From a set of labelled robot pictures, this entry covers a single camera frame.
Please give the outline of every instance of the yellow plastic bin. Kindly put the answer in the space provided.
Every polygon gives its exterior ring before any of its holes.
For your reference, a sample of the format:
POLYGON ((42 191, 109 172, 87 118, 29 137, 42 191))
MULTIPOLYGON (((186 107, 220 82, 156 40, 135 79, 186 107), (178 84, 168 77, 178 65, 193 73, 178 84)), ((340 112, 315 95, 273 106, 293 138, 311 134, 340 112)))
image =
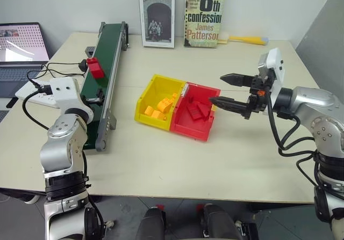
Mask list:
POLYGON ((146 125, 169 130, 173 110, 179 100, 184 85, 185 81, 180 81, 161 75, 154 75, 136 104, 135 120, 146 125), (157 109, 158 103, 164 98, 171 99, 173 93, 176 93, 177 97, 173 101, 172 108, 169 110, 169 112, 164 114, 166 117, 165 120, 160 120, 145 115, 145 110, 148 106, 157 109))

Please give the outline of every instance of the robotic arm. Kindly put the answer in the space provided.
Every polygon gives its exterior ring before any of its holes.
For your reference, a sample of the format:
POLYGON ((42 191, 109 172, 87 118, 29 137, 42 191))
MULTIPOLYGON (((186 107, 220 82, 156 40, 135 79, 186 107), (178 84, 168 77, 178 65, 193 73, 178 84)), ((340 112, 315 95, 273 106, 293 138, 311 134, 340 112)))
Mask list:
POLYGON ((87 193, 90 185, 82 150, 93 111, 80 98, 75 79, 53 78, 50 87, 61 115, 48 130, 40 152, 47 194, 45 239, 101 239, 105 225, 87 193))
POLYGON ((250 87, 250 96, 246 103, 226 97, 210 100, 214 105, 239 113, 245 119, 249 119, 252 112, 267 113, 278 145, 278 153, 282 156, 311 154, 301 161, 313 158, 316 183, 302 172, 314 184, 317 217, 331 224, 336 240, 344 240, 344 105, 335 95, 325 90, 282 88, 283 77, 283 60, 280 51, 275 48, 261 56, 259 75, 221 76, 223 81, 231 85, 250 87), (296 121, 296 125, 282 140, 278 137, 273 112, 280 118, 296 121), (284 146, 300 124, 305 126, 313 137, 303 137, 284 146), (313 140, 317 146, 316 151, 293 154, 283 152, 304 140, 313 140))

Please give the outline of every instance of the red plastic bin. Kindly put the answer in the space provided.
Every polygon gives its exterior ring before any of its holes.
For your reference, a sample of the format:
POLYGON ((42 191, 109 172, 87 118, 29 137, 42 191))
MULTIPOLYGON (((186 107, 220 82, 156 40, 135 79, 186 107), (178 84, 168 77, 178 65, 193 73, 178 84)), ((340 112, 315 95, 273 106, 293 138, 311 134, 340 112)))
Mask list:
POLYGON ((187 82, 173 111, 170 131, 206 141, 214 120, 210 97, 218 97, 220 90, 187 82))

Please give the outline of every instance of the power strip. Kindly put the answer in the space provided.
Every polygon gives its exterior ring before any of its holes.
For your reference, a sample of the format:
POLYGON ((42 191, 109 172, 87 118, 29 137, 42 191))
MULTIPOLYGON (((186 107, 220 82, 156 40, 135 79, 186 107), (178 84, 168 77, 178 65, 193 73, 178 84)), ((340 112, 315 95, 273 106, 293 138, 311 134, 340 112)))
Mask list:
MULTIPOLYGON (((40 85, 49 84, 49 82, 43 82, 37 79, 34 79, 34 81, 39 83, 40 85)), ((32 92, 35 92, 36 90, 37 89, 34 87, 34 85, 31 82, 27 82, 23 87, 21 87, 16 92, 16 97, 21 100, 24 100, 29 94, 31 94, 32 92)), ((48 106, 48 107, 59 108, 54 99, 54 95, 46 95, 45 93, 39 93, 31 97, 28 101, 36 103, 36 104, 48 106)))

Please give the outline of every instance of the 8th confession book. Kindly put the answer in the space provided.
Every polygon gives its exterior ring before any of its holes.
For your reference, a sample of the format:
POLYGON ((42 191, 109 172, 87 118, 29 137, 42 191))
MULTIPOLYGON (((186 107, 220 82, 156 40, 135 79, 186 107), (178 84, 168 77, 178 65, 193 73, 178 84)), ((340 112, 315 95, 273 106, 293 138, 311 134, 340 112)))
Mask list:
POLYGON ((216 47, 224 0, 186 0, 184 46, 216 47))
POLYGON ((174 48, 175 0, 139 0, 142 45, 174 48))

